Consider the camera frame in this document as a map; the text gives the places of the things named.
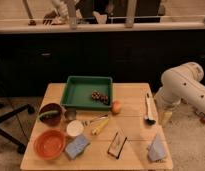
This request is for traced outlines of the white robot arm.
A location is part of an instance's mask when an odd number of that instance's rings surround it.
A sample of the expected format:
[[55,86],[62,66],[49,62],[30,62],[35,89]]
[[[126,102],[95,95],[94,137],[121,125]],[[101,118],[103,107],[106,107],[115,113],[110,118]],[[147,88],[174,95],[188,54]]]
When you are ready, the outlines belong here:
[[167,123],[181,100],[205,115],[205,85],[200,83],[203,77],[203,68],[196,62],[187,62],[163,72],[162,86],[154,96],[160,125]]

